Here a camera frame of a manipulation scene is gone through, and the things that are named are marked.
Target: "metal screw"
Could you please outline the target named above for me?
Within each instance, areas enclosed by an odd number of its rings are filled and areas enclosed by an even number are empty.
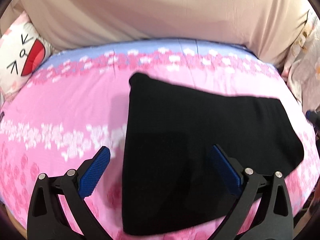
[[[253,169],[251,169],[251,168],[246,168],[246,169],[244,170],[244,172],[245,172],[246,174],[248,174],[248,175],[252,175],[252,174],[253,174]]]
[[[280,171],[276,171],[276,176],[277,176],[278,178],[281,178],[281,177],[282,177],[282,173],[281,173]]]
[[[73,176],[73,175],[75,175],[76,174],[76,171],[75,170],[68,170],[67,171],[67,175],[68,176]]]
[[[39,179],[44,179],[44,178],[45,178],[45,174],[44,174],[44,173],[41,173],[38,178],[39,178]]]

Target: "white pillow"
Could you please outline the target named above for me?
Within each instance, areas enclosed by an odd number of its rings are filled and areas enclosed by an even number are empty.
[[[12,101],[32,72],[52,53],[23,12],[0,39],[0,92]]]

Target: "pink blanket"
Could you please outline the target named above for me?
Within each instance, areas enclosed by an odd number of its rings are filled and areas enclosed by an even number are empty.
[[[112,159],[92,196],[85,199],[113,239],[141,239],[122,231],[121,172],[129,104],[128,80],[135,71],[174,84],[221,95],[279,98],[304,147],[304,160],[285,180],[293,212],[303,206],[319,176],[315,134],[277,71],[251,54],[194,41],[107,45],[53,56],[15,100],[3,106],[0,124],[0,199],[26,227],[34,183],[41,172],[63,175],[93,157],[100,146]],[[79,232],[66,201],[71,227]],[[258,203],[242,231],[248,229]],[[142,237],[154,240],[207,239],[222,218],[180,232]]]

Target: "folded black garment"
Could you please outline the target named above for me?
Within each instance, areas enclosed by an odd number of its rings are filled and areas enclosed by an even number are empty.
[[[124,232],[154,235],[227,214],[235,201],[210,158],[219,144],[243,167],[287,176],[303,146],[278,99],[225,97],[136,73],[123,162]]]

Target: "blue gripper pad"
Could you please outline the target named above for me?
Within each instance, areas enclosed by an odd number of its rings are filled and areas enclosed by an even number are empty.
[[[82,199],[92,194],[109,162],[110,150],[105,147],[79,180],[78,193]]]
[[[211,148],[210,158],[230,194],[239,197],[242,194],[242,180],[218,146]]]

